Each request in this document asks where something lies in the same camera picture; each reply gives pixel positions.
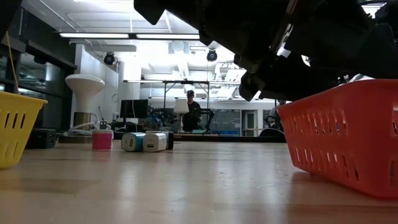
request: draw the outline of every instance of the white lamp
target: white lamp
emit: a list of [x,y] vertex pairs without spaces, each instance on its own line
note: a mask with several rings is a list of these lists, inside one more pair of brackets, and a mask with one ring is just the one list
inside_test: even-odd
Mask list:
[[178,114],[180,118],[180,130],[183,128],[182,116],[189,113],[188,102],[186,99],[175,100],[174,113]]
[[76,112],[82,113],[91,112],[94,96],[105,87],[105,82],[102,79],[92,75],[69,75],[65,82],[76,95]]

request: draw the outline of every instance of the yellow plastic basket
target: yellow plastic basket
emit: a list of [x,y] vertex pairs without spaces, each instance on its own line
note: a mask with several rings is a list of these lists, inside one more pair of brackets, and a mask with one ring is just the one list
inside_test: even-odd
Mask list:
[[45,100],[0,92],[0,168],[16,165]]

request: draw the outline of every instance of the wooden table surface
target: wooden table surface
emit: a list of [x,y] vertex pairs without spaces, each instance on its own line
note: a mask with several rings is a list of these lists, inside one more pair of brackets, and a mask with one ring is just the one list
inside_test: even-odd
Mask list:
[[128,153],[58,144],[0,170],[0,223],[398,223],[376,200],[294,168],[285,144],[181,142]]

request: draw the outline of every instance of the pink container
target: pink container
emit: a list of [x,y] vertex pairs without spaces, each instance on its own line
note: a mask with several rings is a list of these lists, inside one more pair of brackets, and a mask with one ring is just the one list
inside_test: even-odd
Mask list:
[[93,131],[93,149],[112,149],[113,131],[112,130],[94,130]]

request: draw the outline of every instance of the person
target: person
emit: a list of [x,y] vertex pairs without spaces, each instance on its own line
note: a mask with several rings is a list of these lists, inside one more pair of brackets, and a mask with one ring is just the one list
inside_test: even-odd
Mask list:
[[[285,105],[285,100],[278,100],[279,106]],[[280,121],[277,106],[273,107],[268,115],[268,123],[270,128],[283,129],[282,125],[278,123]]]
[[192,90],[187,91],[187,103],[189,113],[184,114],[182,119],[183,130],[185,132],[192,132],[198,129],[200,122],[200,105],[193,100],[195,92]]

